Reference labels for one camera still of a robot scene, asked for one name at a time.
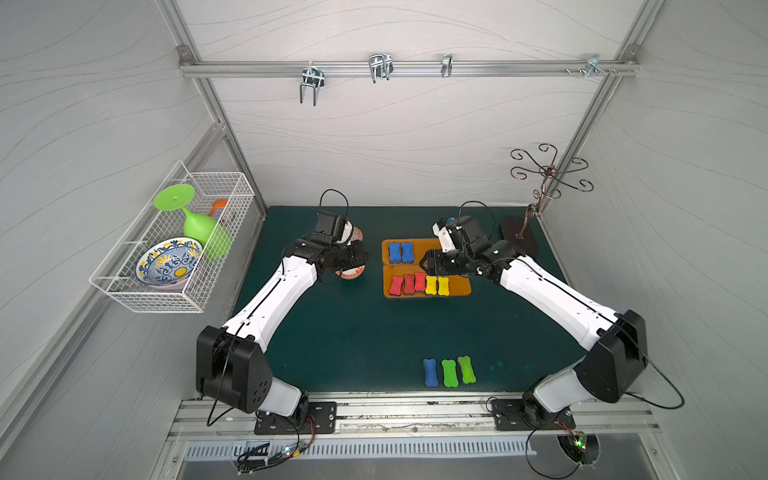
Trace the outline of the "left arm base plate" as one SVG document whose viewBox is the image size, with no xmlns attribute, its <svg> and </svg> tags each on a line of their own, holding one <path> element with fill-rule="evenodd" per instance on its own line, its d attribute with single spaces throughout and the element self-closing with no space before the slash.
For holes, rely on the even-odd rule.
<svg viewBox="0 0 768 480">
<path fill-rule="evenodd" d="M 332 434 L 336 431 L 338 404 L 332 401 L 308 401 L 301 404 L 294 416 L 284 417 L 275 413 L 256 412 L 254 434 L 309 435 Z"/>
</svg>

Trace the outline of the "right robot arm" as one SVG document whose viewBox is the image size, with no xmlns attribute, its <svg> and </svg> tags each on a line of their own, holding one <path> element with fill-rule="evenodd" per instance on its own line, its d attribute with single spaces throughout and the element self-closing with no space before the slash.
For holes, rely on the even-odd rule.
<svg viewBox="0 0 768 480">
<path fill-rule="evenodd" d="M 532 423 L 544 422 L 589 399 L 616 403 L 648 365 L 645 321 L 620 314 L 563 283 L 527 255 L 504 255 L 499 244 L 475 256 L 461 250 L 427 251 L 429 275 L 474 275 L 522 297 L 546 314 L 586 351 L 575 364 L 548 375 L 523 395 Z"/>
</svg>

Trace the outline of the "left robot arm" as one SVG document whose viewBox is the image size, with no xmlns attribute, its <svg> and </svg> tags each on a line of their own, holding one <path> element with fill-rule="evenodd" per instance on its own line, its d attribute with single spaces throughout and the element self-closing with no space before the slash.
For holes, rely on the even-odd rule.
<svg viewBox="0 0 768 480">
<path fill-rule="evenodd" d="M 283 252 L 262 289 L 220 327 L 207 326 L 196 343 L 196 390 L 244 413 L 306 416 L 306 394 L 274 377 L 265 353 L 281 322 L 326 271 L 359 276 L 367 253 L 355 227 L 344 242 L 300 238 Z"/>
</svg>

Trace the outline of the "orange two-tier shelf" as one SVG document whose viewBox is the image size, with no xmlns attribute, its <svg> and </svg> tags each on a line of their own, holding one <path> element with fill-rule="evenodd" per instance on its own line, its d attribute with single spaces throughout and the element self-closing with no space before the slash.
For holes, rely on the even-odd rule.
<svg viewBox="0 0 768 480">
<path fill-rule="evenodd" d="M 413 264 L 391 264 L 389 262 L 388 244 L 391 242 L 412 242 L 414 244 L 415 261 Z M 406 274 L 413 274 L 415 272 L 425 272 L 420 266 L 419 261 L 424 254 L 431 249 L 441 249 L 439 240 L 437 238 L 424 238 L 424 239 L 388 239 L 384 240 L 381 244 L 381 260 L 383 265 L 383 277 L 382 277 L 382 290 L 385 298 L 388 299 L 423 299 L 423 298 L 448 298 L 448 297 L 465 297 L 472 293 L 471 284 L 468 278 L 462 276 L 441 276 L 448 277 L 450 279 L 450 296 L 428 296 L 425 293 L 416 292 L 412 296 L 406 296 L 402 293 L 399 297 L 392 297 L 388 294 L 390 287 L 391 277 L 394 275 L 403 277 Z"/>
</svg>

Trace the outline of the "green eraser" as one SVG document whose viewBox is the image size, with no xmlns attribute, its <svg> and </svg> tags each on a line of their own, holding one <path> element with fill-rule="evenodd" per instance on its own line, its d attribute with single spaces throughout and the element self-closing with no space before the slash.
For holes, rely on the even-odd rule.
<svg viewBox="0 0 768 480">
<path fill-rule="evenodd" d="M 459 379 L 456 361 L 453 359 L 443 359 L 441 361 L 441 368 L 443 373 L 443 385 L 446 388 L 457 388 L 459 386 Z"/>
<path fill-rule="evenodd" d="M 472 365 L 470 356 L 459 356 L 457 362 L 461 371 L 461 379 L 463 384 L 474 384 L 477 379 Z"/>
</svg>

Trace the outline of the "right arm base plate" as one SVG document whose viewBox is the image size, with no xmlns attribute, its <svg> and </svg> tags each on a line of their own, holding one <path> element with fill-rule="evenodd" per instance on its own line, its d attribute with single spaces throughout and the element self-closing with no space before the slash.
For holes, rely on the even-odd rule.
<svg viewBox="0 0 768 480">
<path fill-rule="evenodd" d="M 490 397 L 485 408 L 497 431 L 575 430 L 570 409 L 552 413 L 533 400 Z"/>
</svg>

